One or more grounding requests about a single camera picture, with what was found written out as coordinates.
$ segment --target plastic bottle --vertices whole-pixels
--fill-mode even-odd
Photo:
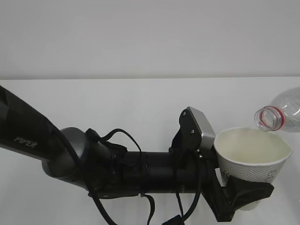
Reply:
[[[263,131],[300,132],[300,87],[287,90],[255,113],[255,123]]]

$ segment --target bottle mouth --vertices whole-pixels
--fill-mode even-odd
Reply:
[[[285,117],[280,109],[273,106],[266,106],[255,114],[255,121],[260,130],[279,130],[285,123]]]

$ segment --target white wall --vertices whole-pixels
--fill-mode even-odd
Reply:
[[[167,151],[177,132],[181,111],[202,110],[216,133],[231,127],[253,127],[256,109],[281,91],[299,86],[300,77],[149,80],[1,81],[60,128],[91,127],[100,135],[124,128],[143,151]],[[237,211],[231,225],[298,225],[300,221],[299,134],[277,133],[294,150],[274,182],[271,198],[253,211]],[[129,150],[124,136],[115,141]],[[179,214],[173,194],[153,195],[158,225]],[[187,210],[193,195],[183,195]],[[120,225],[146,224],[149,203],[140,197],[104,201]],[[85,190],[47,177],[40,162],[8,150],[0,151],[1,225],[96,225],[105,222]],[[217,224],[201,197],[187,225]]]
[[[300,74],[297,0],[2,0],[0,78]]]

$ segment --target white table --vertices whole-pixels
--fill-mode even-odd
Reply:
[[[253,115],[281,91],[300,86],[300,77],[201,78],[157,80],[32,80],[0,81],[59,128],[93,128],[104,135],[127,130],[143,151],[168,151],[187,106],[203,111],[215,132],[253,127]],[[271,198],[253,211],[237,211],[232,225],[298,225],[300,221],[299,134],[278,132],[294,150],[274,182]],[[137,150],[123,135],[114,141]],[[156,194],[153,225],[179,214],[175,195]],[[193,195],[182,195],[184,209]],[[131,197],[103,201],[117,224],[146,224],[149,203]],[[0,151],[1,225],[105,224],[87,192],[47,177],[40,162],[8,150]],[[187,225],[217,224],[203,197]]]

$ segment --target black robotic arm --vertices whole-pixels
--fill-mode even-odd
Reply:
[[[218,222],[230,222],[240,207],[271,195],[271,184],[233,176],[222,187],[215,173],[215,134],[205,115],[188,107],[179,123],[168,152],[131,152],[108,141],[116,132],[134,141],[126,131],[115,129],[105,137],[92,129],[83,132],[69,127],[59,131],[45,116],[0,86],[0,147],[39,159],[47,175],[88,190],[109,225],[115,223],[99,199],[195,193],[185,215],[164,223],[181,225],[195,209],[200,193]]]

